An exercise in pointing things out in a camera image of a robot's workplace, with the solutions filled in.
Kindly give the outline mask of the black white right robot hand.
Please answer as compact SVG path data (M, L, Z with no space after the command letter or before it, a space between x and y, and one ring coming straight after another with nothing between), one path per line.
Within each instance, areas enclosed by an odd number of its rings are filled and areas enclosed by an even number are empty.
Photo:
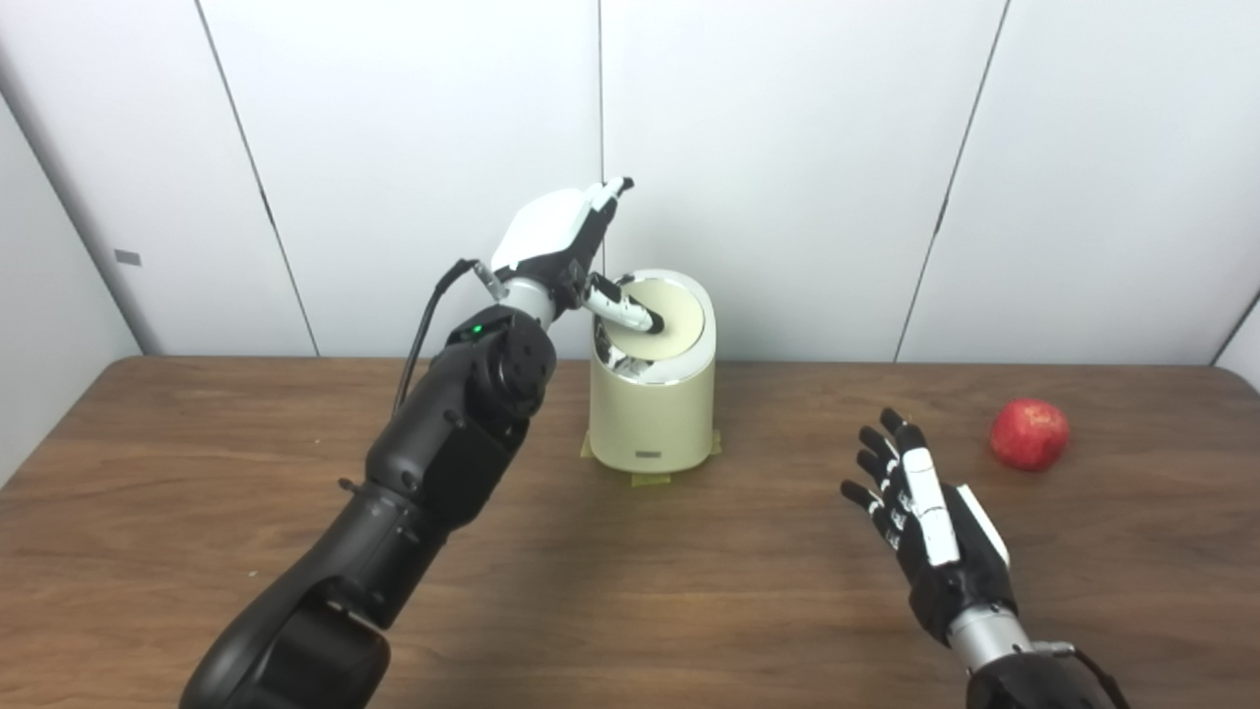
M895 409L882 429L861 427L856 463L872 485L842 481L840 495L861 508L908 581L919 627L940 644L968 610L1016 612L1004 542L966 485L944 482L919 424Z

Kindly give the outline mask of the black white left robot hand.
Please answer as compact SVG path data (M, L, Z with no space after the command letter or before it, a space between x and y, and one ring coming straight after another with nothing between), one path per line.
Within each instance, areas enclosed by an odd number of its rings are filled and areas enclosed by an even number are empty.
M496 302L530 315L543 331L566 311L587 309L631 331L664 332L660 314L595 266L617 199L634 186L633 178L617 176L554 190L520 208L491 254L491 275L501 283Z

